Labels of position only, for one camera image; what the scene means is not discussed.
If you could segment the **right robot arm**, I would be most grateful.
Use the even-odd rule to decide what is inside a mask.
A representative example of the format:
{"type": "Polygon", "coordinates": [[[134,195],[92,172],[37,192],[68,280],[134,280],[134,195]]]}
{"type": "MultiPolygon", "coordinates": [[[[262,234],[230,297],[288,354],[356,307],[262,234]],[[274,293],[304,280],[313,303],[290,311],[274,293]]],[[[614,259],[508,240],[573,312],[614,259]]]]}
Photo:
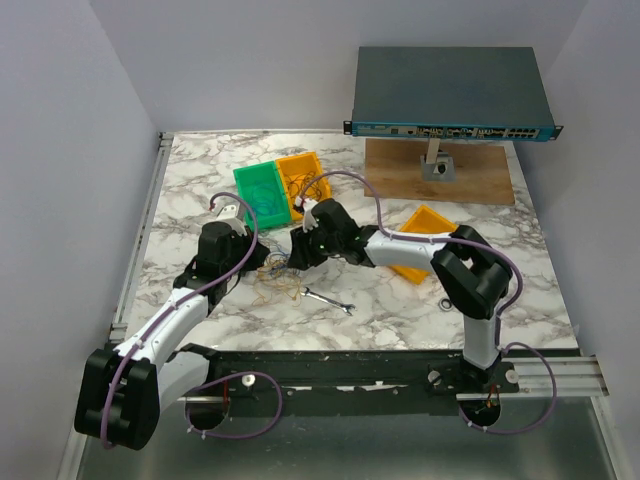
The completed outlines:
{"type": "Polygon", "coordinates": [[[404,266],[433,273],[463,315],[462,384],[480,392],[494,383],[499,317],[512,304],[502,299],[512,279],[517,280],[515,294],[522,292],[522,275],[508,257],[465,225],[452,233],[405,235],[382,225],[357,225],[332,198],[317,202],[298,197],[294,209],[303,218],[290,232],[289,267],[307,270],[338,257],[357,266],[404,266]]]}

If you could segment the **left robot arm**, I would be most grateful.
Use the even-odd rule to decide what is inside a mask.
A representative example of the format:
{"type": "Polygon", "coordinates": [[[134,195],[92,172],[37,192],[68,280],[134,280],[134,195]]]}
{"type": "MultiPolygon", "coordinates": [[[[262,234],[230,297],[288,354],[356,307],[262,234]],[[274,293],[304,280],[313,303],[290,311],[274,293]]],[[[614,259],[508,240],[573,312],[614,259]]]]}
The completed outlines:
{"type": "Polygon", "coordinates": [[[162,409],[184,391],[214,393],[220,368],[178,344],[203,322],[228,292],[231,277],[261,267],[269,250],[237,219],[205,224],[196,255],[174,280],[163,307],[137,333],[86,360],[74,429],[105,447],[142,449],[162,409]]]}

